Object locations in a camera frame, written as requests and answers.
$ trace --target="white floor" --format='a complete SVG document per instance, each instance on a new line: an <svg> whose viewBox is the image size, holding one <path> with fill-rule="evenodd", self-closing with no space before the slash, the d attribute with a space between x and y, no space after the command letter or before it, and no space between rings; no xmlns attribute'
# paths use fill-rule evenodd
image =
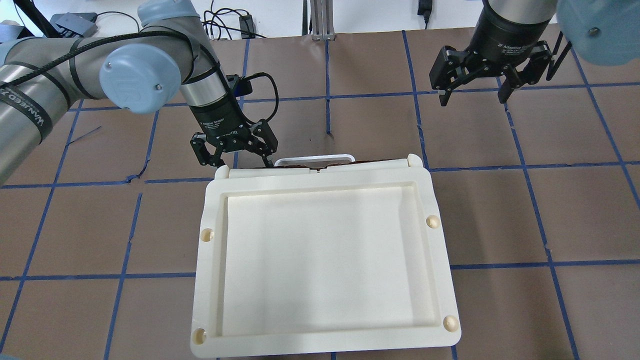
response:
<svg viewBox="0 0 640 360"><path fill-rule="evenodd" d="M202 14L209 9L210 0L192 0ZM137 18L136 10L143 0L35 0L38 9L47 17L66 12L105 12L110 10L129 13ZM429 22L430 29L475 26L482 10L480 0L434 0ZM302 0L214 0L213 8L247 9L254 18L256 31L266 37L292 37L301 35ZM336 33L360 33L424 29L424 21L416 15L418 0L334 0L333 17ZM36 35L42 33L23 14L27 27ZM13 1L0 0L0 21L10 19L20 23ZM227 26L239 27L237 15L224 15ZM118 14L102 15L97 21L95 36L110 36L136 31L133 20ZM232 33L239 38L239 33Z"/></svg>

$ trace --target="metal stand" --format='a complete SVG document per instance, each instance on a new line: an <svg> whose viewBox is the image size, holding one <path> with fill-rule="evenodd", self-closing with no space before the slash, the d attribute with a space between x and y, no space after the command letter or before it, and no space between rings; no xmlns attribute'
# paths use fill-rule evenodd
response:
<svg viewBox="0 0 640 360"><path fill-rule="evenodd" d="M311 1L311 27L314 40L333 40L333 0Z"/></svg>

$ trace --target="blue tape line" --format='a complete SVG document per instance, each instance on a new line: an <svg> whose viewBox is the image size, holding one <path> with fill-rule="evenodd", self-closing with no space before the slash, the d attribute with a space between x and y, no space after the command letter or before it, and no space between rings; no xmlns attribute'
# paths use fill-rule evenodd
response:
<svg viewBox="0 0 640 360"><path fill-rule="evenodd" d="M580 60L575 53L575 50L572 48L571 52L573 54L573 58L575 59L576 65L578 65L578 70L580 71L580 76L582 76L582 80L584 81L585 86L587 87L587 92L589 92L589 97L591 98L591 102L593 103L593 107L598 113L598 118L600 118L600 122L602 123L602 127L604 127L605 133L607 133L607 137L609 138L609 142L611 142L611 146L613 147L613 151L616 153L616 157L618 158L618 163L620 167L622 167L622 172L627 178L627 183L629 184L629 188L631 189L631 194L633 194L634 199L636 200L636 206L640 209L640 196L638 196L638 192L636 191L636 186L634 185L633 179L631 179L631 175L625 166L625 162L622 159L622 153L618 149L615 140L613 140L613 134L611 134L611 130L609 130L609 126L607 125L607 121L604 119L604 115L602 115L602 111L598 106L598 101L596 101L596 97L593 95L593 91L591 89L591 85L589 81L587 81L587 76L584 74L584 70L582 69L582 65L580 64Z"/></svg>
<svg viewBox="0 0 640 360"><path fill-rule="evenodd" d="M424 133L422 132L422 118L420 116L420 104L418 102L418 91L415 87L415 74L413 73L413 63L411 61L411 51L409 50L409 41L406 39L406 31L402 30L402 40L404 42L404 51L406 53L406 61L409 65L409 75L411 77L411 94L413 94L413 106L415 107L415 118L418 125L418 137L420 138L420 148L422 149L422 162L425 168L429 168L429 160L427 159L427 150L424 144Z"/></svg>
<svg viewBox="0 0 640 360"><path fill-rule="evenodd" d="M433 95L433 94L437 94L438 90L430 90L430 91L425 91L425 90L420 90L420 91L416 91L416 94L418 95Z"/></svg>
<svg viewBox="0 0 640 360"><path fill-rule="evenodd" d="M300 96L300 97L281 97L280 101L304 101L304 100L318 100L325 99L326 96ZM245 102L275 102L274 97L269 99L246 99Z"/></svg>
<svg viewBox="0 0 640 360"><path fill-rule="evenodd" d="M80 140L80 139L82 139L82 138L86 138L87 136L89 136L89 135L91 135L91 134L95 134L95 133L96 133L96 131L98 131L98 130L100 130L100 129L102 129L102 125L100 125L100 126L96 127L95 129L93 129L93 130L89 131L88 133L86 133L86 134L84 134L84 135L80 135L80 136L78 136L77 138L75 138L75 139L71 140L71 141L69 142L69 145L70 145L70 144L72 144L72 143L74 143L74 142L76 142L76 141L78 141L78 140Z"/></svg>
<svg viewBox="0 0 640 360"><path fill-rule="evenodd" d="M158 124L159 115L160 115L160 110L156 111L156 114L154 115L154 123L151 125L151 134L149 135L149 144L147 145L147 157L145 158L145 166L142 168L142 171L140 172L140 174L138 174L138 177L142 176L142 173L145 172L145 170L147 169L147 165L151 160L151 150L153 149L153 146L154 146L154 138L156 137L156 127Z"/></svg>
<svg viewBox="0 0 640 360"><path fill-rule="evenodd" d="M129 184L130 181L127 180L118 180L118 181L88 181L86 183L60 183L54 184L53 186L56 188L73 188L78 186L113 186L113 185L124 185Z"/></svg>
<svg viewBox="0 0 640 360"><path fill-rule="evenodd" d="M329 99L359 99L361 97L388 97L413 95L413 92L382 92L378 94L331 95Z"/></svg>
<svg viewBox="0 0 640 360"><path fill-rule="evenodd" d="M521 165L499 165L499 166L487 166L487 167L438 167L431 168L429 172L449 172L449 171L482 171L482 170L514 170L521 169Z"/></svg>
<svg viewBox="0 0 640 360"><path fill-rule="evenodd" d="M158 274L127 274L127 279L165 279L168 277L195 277L194 272L163 272Z"/></svg>
<svg viewBox="0 0 640 360"><path fill-rule="evenodd" d="M580 89L585 88L584 85L538 85L538 86L523 86L521 90L551 90L551 89Z"/></svg>
<svg viewBox="0 0 640 360"><path fill-rule="evenodd" d="M25 278L27 281L42 280L96 280L96 279L117 279L118 274L82 274L82 275L30 275Z"/></svg>
<svg viewBox="0 0 640 360"><path fill-rule="evenodd" d="M50 188L52 184L16 184L3 185L0 189L31 189L31 188Z"/></svg>
<svg viewBox="0 0 640 360"><path fill-rule="evenodd" d="M80 100L78 104L78 108L82 108L84 100ZM67 157L67 151L69 148L69 143L74 135L74 130L76 129L76 124L78 121L78 117L80 113L77 112L74 121L71 124L71 129L69 130L69 134L67 135L67 143L65 148L62 150L62 155L60 156L60 162L58 163L58 169L56 170L56 177L53 180L53 184L58 182L60 178L60 172L62 171L62 165L65 162L65 158ZM42 233L42 227L44 226L45 219L47 218L47 212L49 210L49 206L51 205L51 199L53 198L53 193L55 191L55 186L51 188L49 191L49 196L47 198L47 202L45 203L44 210L42 211L42 216L40 217L40 223L38 224L38 231L36 231L36 235L33 239L33 243L31 244L31 249L29 250L29 256L27 257L26 264L24 265L24 270L22 271L22 278L20 279L20 284L18 285L18 290L15 293L15 297L13 298L13 304L11 305L11 310L9 312L9 316L7 317L6 324L4 326L4 331L2 334L2 338L0 339L0 352L4 349L4 343L6 342L6 337L9 334L9 328L11 327L11 322L13 321L13 316L15 315L15 310L18 306L18 301L20 301L20 295L22 295L22 287L24 286L24 281L26 280L27 274L29 273L29 267L31 266L31 262L33 260L33 255L35 254L36 247L38 246L38 241L40 240L40 234Z"/></svg>
<svg viewBox="0 0 640 360"><path fill-rule="evenodd" d="M450 265L451 270L479 270L479 269L512 269L512 268L541 268L549 266L544 263L498 263L498 264L462 264Z"/></svg>
<svg viewBox="0 0 640 360"><path fill-rule="evenodd" d="M615 84L589 84L589 87L592 88L603 88L603 87L612 87L612 86L640 86L640 82L633 83L615 83Z"/></svg>
<svg viewBox="0 0 640 360"><path fill-rule="evenodd" d="M189 106L186 102L172 102L170 104L164 104L164 108L171 108L172 106Z"/></svg>
<svg viewBox="0 0 640 360"><path fill-rule="evenodd" d="M455 345L451 347L451 359L458 360L458 349L456 348Z"/></svg>
<svg viewBox="0 0 640 360"><path fill-rule="evenodd" d="M478 88L478 89L454 89L452 92L496 92L497 88ZM429 92L429 94L437 94L438 92Z"/></svg>
<svg viewBox="0 0 640 360"><path fill-rule="evenodd" d="M555 261L554 266L633 265L640 259Z"/></svg>
<svg viewBox="0 0 640 360"><path fill-rule="evenodd" d="M498 87L502 86L502 82L500 81L500 78L496 78L496 81L498 82ZM518 150L518 157L520 158L520 163L522 165L522 172L524 173L525 182L527 183L527 189L529 190L529 196L531 198L531 204L533 205L533 211L536 215L536 221L538 223L538 229L540 230L540 237L542 238L542 244L545 248L545 254L547 255L547 262L548 262L549 270L551 272L551 279L553 280L554 288L556 290L556 297L558 299L558 304L560 305L560 312L562 313L564 328L566 329L566 333L569 338L569 344L571 346L573 358L574 360L580 360L580 355L578 354L578 348L573 338L573 331L571 329L571 323L569 322L569 316L567 315L566 307L564 305L562 290L560 289L560 283L557 278L556 269L554 268L554 265L553 265L553 257L551 256L551 250L547 247L547 234L542 224L542 216L540 215L540 209L538 208L538 201L536 200L536 195L533 192L533 185L531 184L531 178L529 177L529 171L527 169L527 164L524 159L522 147L520 146L518 134L516 133L515 125L513 123L513 118L511 117L509 106L506 103L504 104L504 112L507 115L509 126L511 127L511 134L513 135L513 141L515 142L516 149Z"/></svg>
<svg viewBox="0 0 640 360"><path fill-rule="evenodd" d="M136 233L136 224L138 223L138 214L140 213L140 204L142 203L142 193L138 194L138 200L136 201L136 209L133 211L133 219L131 220L131 230L129 231L129 240L127 241L127 250L124 254L124 260L122 261L122 270L118 278L118 291L116 292L116 299L113 303L113 312L111 314L111 322L109 323L109 333L107 334L107 343L104 348L104 360L109 359L109 352L111 351L111 340L113 339L113 331L116 325L116 319L118 317L118 308L120 307L120 298L122 297L122 288L124 286L124 279L127 273L127 265L129 264L129 255L131 254L131 240Z"/></svg>
<svg viewBox="0 0 640 360"><path fill-rule="evenodd" d="M564 168L564 167L611 167L618 166L619 163L605 162L605 163L576 163L576 164L542 164L542 165L527 165L527 168Z"/></svg>
<svg viewBox="0 0 640 360"><path fill-rule="evenodd" d="M326 101L326 133L331 135L331 88L329 82L329 41L324 42L324 78L325 78L325 101Z"/></svg>
<svg viewBox="0 0 640 360"><path fill-rule="evenodd" d="M76 111L122 110L118 106L104 106L101 108L78 108Z"/></svg>

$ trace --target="power adapter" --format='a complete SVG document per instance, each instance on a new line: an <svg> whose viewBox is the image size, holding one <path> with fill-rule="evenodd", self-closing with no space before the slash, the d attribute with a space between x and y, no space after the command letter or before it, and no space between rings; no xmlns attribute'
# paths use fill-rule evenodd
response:
<svg viewBox="0 0 640 360"><path fill-rule="evenodd" d="M240 30L242 38L255 38L255 25L251 14L240 16Z"/></svg>

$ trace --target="light blue joint cap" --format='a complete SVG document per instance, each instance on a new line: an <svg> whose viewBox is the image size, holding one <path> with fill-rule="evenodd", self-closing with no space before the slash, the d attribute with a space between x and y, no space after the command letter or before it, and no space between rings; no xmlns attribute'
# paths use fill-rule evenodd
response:
<svg viewBox="0 0 640 360"><path fill-rule="evenodd" d="M640 58L640 1L559 0L557 19L575 52L596 65Z"/></svg>
<svg viewBox="0 0 640 360"><path fill-rule="evenodd" d="M4 63L6 63L6 56L9 55L9 52L11 51L11 49L13 49L14 46L16 46L19 42L30 38L35 37L19 38L17 40L11 40L0 44L0 65L4 65Z"/></svg>
<svg viewBox="0 0 640 360"><path fill-rule="evenodd" d="M190 0L148 0L138 7L138 17L142 26L181 16L200 17Z"/></svg>
<svg viewBox="0 0 640 360"><path fill-rule="evenodd" d="M159 110L180 87L180 69L175 60L147 44L115 49L102 64L99 77L107 97L136 114Z"/></svg>

